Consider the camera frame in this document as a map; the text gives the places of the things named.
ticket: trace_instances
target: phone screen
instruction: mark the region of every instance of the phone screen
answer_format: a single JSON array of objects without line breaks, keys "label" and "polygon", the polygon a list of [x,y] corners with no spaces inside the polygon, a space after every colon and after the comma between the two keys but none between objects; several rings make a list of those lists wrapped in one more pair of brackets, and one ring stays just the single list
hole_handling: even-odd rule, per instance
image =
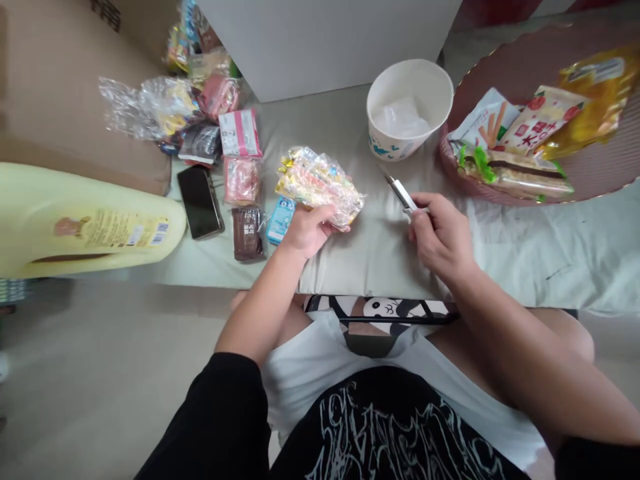
[{"label": "phone screen", "polygon": [[178,185],[194,239],[225,230],[215,192],[209,186],[209,175],[204,167],[194,166],[178,173]]}]

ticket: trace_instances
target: paper cup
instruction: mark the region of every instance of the paper cup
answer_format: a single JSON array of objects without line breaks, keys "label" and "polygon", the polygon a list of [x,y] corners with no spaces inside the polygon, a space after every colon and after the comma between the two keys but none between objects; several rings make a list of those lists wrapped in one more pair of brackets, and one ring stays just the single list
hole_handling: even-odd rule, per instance
[{"label": "paper cup", "polygon": [[[418,114],[429,123],[418,137],[395,137],[373,122],[376,112],[403,97],[413,97]],[[396,63],[378,75],[367,96],[369,147],[378,158],[400,161],[418,150],[445,122],[453,104],[453,84],[447,72],[428,60]]]}]

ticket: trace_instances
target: yellow bottle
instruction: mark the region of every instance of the yellow bottle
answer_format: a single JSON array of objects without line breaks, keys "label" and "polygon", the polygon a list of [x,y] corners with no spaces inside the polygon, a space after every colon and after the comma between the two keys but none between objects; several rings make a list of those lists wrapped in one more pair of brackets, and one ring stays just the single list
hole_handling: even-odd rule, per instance
[{"label": "yellow bottle", "polygon": [[179,203],[70,173],[0,163],[0,277],[153,263],[187,226]]}]

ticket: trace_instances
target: pink basket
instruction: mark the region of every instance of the pink basket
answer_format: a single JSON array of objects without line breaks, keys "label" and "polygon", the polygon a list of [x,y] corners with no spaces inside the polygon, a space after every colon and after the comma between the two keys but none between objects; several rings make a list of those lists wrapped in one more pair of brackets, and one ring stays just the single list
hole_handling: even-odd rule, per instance
[{"label": "pink basket", "polygon": [[546,205],[599,197],[640,177],[640,89],[630,98],[620,127],[608,143],[596,143],[570,157],[560,159],[574,194],[547,203],[518,199],[480,183],[458,170],[458,162],[447,140],[491,87],[512,104],[528,102],[540,85],[557,85],[558,72],[600,51],[640,41],[640,26],[584,22],[551,25],[526,33],[482,58],[465,75],[453,98],[447,122],[440,130],[440,159],[450,180],[466,194],[503,205]]}]

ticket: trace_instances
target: floor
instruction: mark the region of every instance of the floor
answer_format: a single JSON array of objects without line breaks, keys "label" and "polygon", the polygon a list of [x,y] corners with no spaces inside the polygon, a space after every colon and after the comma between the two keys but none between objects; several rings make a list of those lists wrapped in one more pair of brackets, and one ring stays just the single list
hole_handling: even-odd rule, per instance
[{"label": "floor", "polygon": [[[130,479],[207,362],[232,291],[48,280],[4,318],[0,478]],[[586,313],[598,365],[640,407],[640,321]],[[272,442],[271,457],[277,454]]]}]

